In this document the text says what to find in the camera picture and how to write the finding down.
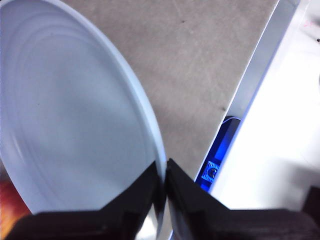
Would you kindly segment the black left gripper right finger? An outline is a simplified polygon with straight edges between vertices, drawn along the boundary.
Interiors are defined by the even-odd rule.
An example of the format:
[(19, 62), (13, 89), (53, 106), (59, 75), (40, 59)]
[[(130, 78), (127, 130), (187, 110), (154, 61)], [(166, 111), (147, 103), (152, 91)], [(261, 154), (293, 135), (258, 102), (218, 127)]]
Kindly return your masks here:
[(167, 161), (166, 193), (176, 240), (318, 240), (320, 189), (312, 186), (302, 210), (231, 210)]

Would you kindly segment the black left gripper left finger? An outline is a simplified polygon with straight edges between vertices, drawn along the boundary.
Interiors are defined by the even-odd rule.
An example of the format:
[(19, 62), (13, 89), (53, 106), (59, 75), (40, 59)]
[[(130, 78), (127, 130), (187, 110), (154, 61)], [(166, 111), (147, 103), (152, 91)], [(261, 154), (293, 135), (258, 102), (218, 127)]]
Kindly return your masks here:
[(121, 194), (99, 210), (49, 211), (27, 215), (16, 222), (8, 240), (133, 240), (151, 209), (157, 223), (164, 221), (166, 195), (157, 165), (146, 170)]

